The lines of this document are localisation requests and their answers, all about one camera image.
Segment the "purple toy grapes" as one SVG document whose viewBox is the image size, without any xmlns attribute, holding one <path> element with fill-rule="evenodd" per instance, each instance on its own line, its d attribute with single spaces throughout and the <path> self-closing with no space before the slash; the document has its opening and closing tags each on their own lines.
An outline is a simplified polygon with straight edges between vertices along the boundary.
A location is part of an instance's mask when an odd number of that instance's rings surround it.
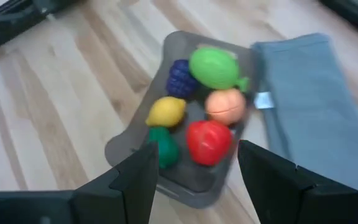
<svg viewBox="0 0 358 224">
<path fill-rule="evenodd" d="M 189 61 L 175 60 L 169 70 L 165 87 L 167 94 L 176 98 L 188 98 L 199 87 L 200 82 L 190 72 Z"/>
</svg>

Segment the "grey translucent plastic container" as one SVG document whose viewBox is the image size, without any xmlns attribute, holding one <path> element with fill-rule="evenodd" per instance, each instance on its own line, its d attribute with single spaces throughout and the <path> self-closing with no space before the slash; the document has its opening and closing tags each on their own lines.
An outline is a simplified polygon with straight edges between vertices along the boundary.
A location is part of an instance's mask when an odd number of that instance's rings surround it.
<svg viewBox="0 0 358 224">
<path fill-rule="evenodd" d="M 258 82 L 255 77 L 252 49 L 190 32 L 172 32 L 163 42 L 159 68 L 129 125 L 121 134 L 111 138 L 105 146 L 106 160 L 110 165 L 117 165 L 147 142 L 149 129 L 145 124 L 145 119 L 154 101 L 167 94 L 165 86 L 170 67 L 176 60 L 188 59 L 198 47 L 215 47 L 236 56 L 241 70 L 240 76 L 249 79 L 244 93 L 247 99 L 246 105 L 252 105 L 255 85 Z M 237 143 L 249 118 L 244 116 L 242 121 L 230 127 L 234 144 L 223 160 L 212 167 L 196 164 L 187 149 L 186 129 L 191 122 L 207 118 L 204 112 L 204 101 L 210 91 L 209 88 L 202 86 L 188 99 L 185 119 L 170 131 L 172 138 L 178 144 L 180 158 L 174 166 L 160 170 L 158 177 L 157 190 L 159 192 L 193 208 L 206 208 L 220 197 L 231 168 L 232 158 L 237 153 Z"/>
</svg>

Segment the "dark green toy pepper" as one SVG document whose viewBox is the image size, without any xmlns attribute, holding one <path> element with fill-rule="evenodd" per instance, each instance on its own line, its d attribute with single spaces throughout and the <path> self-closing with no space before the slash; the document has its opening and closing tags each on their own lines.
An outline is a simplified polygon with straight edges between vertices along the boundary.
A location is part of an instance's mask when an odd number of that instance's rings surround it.
<svg viewBox="0 0 358 224">
<path fill-rule="evenodd" d="M 167 128 L 160 126 L 151 127 L 149 129 L 148 142 L 152 141 L 158 144 L 159 168 L 169 168 L 178 161 L 178 144 L 174 141 Z"/>
</svg>

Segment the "yellow toy lemon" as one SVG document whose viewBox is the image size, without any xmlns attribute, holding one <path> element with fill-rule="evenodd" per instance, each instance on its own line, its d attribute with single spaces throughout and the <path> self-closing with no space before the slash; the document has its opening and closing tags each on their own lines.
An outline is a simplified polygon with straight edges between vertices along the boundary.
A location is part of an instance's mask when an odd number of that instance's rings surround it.
<svg viewBox="0 0 358 224">
<path fill-rule="evenodd" d="M 164 96 L 154 102 L 145 123 L 147 126 L 174 127 L 183 119 L 185 108 L 184 99 Z"/>
</svg>

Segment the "light green toy mango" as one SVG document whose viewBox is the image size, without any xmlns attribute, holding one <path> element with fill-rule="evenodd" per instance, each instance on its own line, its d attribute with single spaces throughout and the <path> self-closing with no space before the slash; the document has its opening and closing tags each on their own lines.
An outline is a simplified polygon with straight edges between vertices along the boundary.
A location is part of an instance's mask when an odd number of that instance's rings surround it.
<svg viewBox="0 0 358 224">
<path fill-rule="evenodd" d="M 241 68 L 230 53 L 214 48 L 202 47 L 189 58 L 191 74 L 204 86 L 215 90 L 237 87 L 245 93 L 249 86 L 247 77 L 240 77 Z"/>
</svg>

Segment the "pale orange toy peach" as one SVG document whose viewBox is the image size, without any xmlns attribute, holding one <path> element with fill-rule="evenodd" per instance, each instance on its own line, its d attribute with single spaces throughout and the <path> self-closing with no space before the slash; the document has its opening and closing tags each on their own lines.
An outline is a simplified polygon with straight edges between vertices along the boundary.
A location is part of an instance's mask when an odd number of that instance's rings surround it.
<svg viewBox="0 0 358 224">
<path fill-rule="evenodd" d="M 243 119 L 246 98 L 235 88 L 215 90 L 208 95 L 204 107 L 210 119 L 229 126 Z"/>
</svg>

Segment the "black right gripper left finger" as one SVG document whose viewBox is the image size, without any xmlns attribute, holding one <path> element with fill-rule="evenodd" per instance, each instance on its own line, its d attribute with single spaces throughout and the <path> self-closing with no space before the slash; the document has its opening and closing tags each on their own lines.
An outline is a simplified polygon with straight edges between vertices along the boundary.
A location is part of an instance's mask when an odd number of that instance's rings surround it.
<svg viewBox="0 0 358 224">
<path fill-rule="evenodd" d="M 158 179 L 158 146 L 148 143 L 75 190 L 74 224 L 148 224 Z"/>
</svg>

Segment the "folded grey-blue cloth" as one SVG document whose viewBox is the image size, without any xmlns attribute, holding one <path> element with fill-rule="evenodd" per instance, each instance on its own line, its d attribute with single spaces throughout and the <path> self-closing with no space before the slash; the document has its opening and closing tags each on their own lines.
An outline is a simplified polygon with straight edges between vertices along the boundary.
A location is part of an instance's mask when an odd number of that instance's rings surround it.
<svg viewBox="0 0 358 224">
<path fill-rule="evenodd" d="M 358 190 L 358 108 L 324 34 L 252 45 L 270 149 Z"/>
</svg>

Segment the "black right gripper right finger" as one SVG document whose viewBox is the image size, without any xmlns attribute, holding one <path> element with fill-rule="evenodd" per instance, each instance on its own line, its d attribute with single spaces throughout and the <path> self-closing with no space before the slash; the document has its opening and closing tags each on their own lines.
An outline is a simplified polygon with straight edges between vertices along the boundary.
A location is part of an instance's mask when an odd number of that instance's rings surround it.
<svg viewBox="0 0 358 224">
<path fill-rule="evenodd" d="M 358 190 L 247 140 L 237 158 L 261 224 L 358 224 Z"/>
</svg>

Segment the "red toy apple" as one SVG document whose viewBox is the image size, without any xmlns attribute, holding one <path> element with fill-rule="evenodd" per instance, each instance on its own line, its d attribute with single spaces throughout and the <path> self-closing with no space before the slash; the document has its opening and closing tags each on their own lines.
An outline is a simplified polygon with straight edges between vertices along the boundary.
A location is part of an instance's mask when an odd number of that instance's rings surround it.
<svg viewBox="0 0 358 224">
<path fill-rule="evenodd" d="M 186 130 L 186 143 L 197 164 L 215 166 L 228 153 L 232 133 L 227 126 L 214 120 L 194 121 Z"/>
</svg>

